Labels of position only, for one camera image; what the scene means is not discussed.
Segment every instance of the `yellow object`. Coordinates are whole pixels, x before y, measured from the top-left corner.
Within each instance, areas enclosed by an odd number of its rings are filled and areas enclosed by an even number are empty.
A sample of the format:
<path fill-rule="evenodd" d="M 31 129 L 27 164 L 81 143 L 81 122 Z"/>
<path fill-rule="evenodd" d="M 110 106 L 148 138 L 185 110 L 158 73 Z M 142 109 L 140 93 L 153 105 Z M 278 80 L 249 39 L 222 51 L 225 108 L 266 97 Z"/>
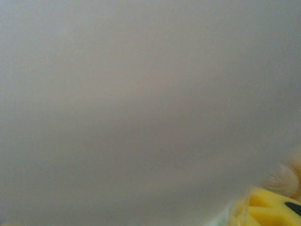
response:
<path fill-rule="evenodd" d="M 241 201 L 233 208 L 241 210 Z M 230 218 L 230 226 L 301 226 L 301 203 L 276 193 L 255 188 L 249 197 L 247 211 Z"/>

